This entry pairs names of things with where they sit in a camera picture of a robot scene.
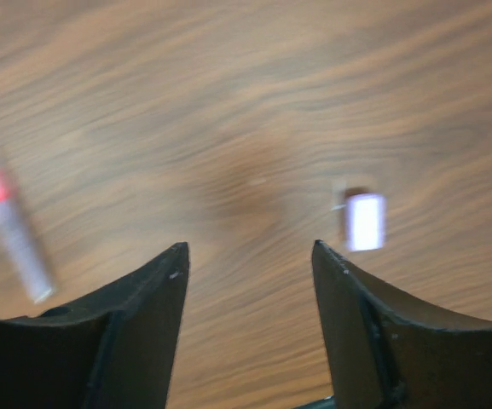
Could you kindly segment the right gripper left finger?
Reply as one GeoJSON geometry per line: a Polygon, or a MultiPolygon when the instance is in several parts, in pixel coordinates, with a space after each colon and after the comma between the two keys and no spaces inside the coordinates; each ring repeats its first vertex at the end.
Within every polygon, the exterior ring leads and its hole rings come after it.
{"type": "Polygon", "coordinates": [[[0,408],[163,408],[189,248],[36,317],[0,320],[0,408]]]}

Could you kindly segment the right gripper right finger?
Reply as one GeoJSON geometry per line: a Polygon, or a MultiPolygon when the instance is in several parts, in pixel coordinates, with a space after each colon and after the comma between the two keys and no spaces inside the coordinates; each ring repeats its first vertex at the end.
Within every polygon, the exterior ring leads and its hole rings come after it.
{"type": "Polygon", "coordinates": [[[492,321],[421,300],[323,241],[311,255],[337,408],[492,408],[492,321]]]}

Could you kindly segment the purple pen cap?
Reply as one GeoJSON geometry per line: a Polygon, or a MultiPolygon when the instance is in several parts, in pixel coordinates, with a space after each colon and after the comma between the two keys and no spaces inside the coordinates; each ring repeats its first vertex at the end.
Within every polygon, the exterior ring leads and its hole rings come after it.
{"type": "Polygon", "coordinates": [[[349,196],[344,204],[345,242],[349,251],[374,251],[385,245],[386,199],[378,193],[349,196]]]}

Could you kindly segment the pink highlighter pen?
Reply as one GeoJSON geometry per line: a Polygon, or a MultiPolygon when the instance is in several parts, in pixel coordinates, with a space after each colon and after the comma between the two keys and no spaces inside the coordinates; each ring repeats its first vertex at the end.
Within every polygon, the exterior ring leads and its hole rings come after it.
{"type": "Polygon", "coordinates": [[[45,261],[0,166],[0,242],[14,264],[26,294],[41,303],[55,292],[45,261]]]}

